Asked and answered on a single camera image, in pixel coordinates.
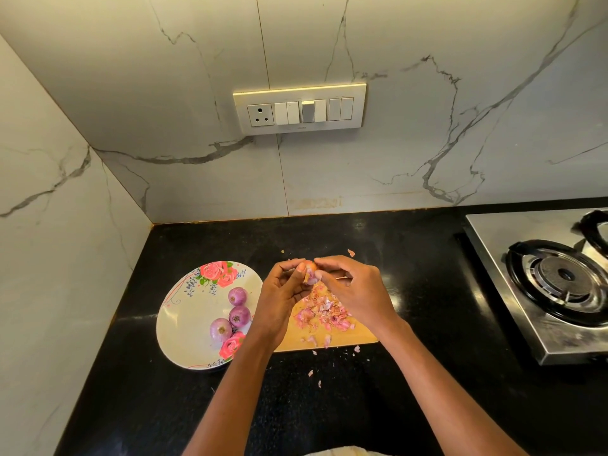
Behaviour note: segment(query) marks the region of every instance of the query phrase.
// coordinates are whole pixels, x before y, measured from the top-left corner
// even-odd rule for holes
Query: floral plate
[[[240,286],[247,291],[245,307],[253,317],[262,290],[262,279],[251,268],[232,261],[205,264],[179,279],[163,300],[156,319],[156,339],[166,357],[191,370],[208,370],[232,360],[243,342],[250,322],[232,337],[215,343],[209,326],[228,318],[233,305],[228,291]]]

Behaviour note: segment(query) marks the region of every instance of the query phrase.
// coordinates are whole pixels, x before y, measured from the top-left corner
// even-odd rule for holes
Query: left hand
[[[254,321],[247,337],[254,335],[265,338],[270,352],[285,337],[295,303],[310,293],[310,287],[304,284],[306,266],[303,262],[304,259],[292,259],[276,263],[262,283]]]

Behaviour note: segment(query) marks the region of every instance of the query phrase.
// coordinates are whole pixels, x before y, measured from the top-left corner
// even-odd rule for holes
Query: cutting board
[[[354,323],[354,329],[347,329],[341,331],[337,328],[331,328],[327,331],[324,326],[319,323],[317,318],[311,321],[314,326],[305,326],[300,328],[297,322],[294,320],[294,315],[305,307],[304,301],[298,302],[291,312],[289,317],[289,323],[287,325],[287,333],[283,342],[277,347],[275,352],[289,352],[292,350],[308,350],[308,349],[323,349],[325,343],[325,335],[331,335],[331,342],[329,347],[340,347],[345,345],[356,345],[356,344],[370,344],[377,342],[378,339],[374,336],[363,323],[358,322],[354,317],[347,317],[346,319]],[[317,341],[317,346],[312,342],[308,342],[308,338],[314,336]]]

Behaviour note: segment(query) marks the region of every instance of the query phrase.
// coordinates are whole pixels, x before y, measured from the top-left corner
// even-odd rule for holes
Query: stainless steel stove
[[[608,209],[466,218],[469,239],[541,365],[608,359]]]

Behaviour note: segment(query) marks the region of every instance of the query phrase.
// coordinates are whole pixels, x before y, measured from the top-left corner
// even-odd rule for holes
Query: kitchen counter
[[[181,454],[225,371],[177,367],[156,342],[159,306],[188,271],[234,260],[263,279],[276,261],[348,248],[380,268],[399,315],[527,451],[607,454],[608,365],[539,367],[462,228],[470,213],[597,205],[608,205],[608,198],[159,225],[56,455]],[[389,455],[441,454],[381,344],[362,345],[354,356],[353,347],[317,352],[271,357],[247,454],[303,455],[344,445]]]

